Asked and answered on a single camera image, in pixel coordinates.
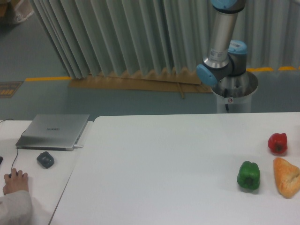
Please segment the white sleeved forearm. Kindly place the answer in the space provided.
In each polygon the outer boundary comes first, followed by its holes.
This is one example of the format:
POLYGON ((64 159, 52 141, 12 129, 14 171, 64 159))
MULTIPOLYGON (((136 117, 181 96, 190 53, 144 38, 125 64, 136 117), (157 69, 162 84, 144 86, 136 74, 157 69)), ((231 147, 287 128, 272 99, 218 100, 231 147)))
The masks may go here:
POLYGON ((1 225, 27 225, 33 207, 28 191, 20 190, 0 198, 1 225))

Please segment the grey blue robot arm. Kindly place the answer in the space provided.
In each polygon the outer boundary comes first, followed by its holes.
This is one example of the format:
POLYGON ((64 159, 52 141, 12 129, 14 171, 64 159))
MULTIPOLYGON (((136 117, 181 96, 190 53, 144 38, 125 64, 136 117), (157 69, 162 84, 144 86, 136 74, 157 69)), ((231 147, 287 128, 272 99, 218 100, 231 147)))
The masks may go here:
POLYGON ((238 13, 244 9, 246 1, 212 0, 211 3, 216 10, 212 35, 207 53, 202 63, 196 67, 196 74, 202 83, 210 86, 215 93, 225 96, 228 90, 220 88, 218 84, 234 71, 234 63, 228 50, 238 13))

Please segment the person's hand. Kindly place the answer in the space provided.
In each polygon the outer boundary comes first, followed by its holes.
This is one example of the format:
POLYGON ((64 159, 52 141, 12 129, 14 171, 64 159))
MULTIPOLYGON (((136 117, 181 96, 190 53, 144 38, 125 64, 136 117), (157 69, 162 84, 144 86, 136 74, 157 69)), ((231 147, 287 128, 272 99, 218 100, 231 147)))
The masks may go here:
POLYGON ((18 191, 29 192, 28 174, 23 173, 22 170, 17 171, 15 168, 11 169, 11 176, 4 175, 5 186, 3 187, 3 194, 12 194, 18 191))

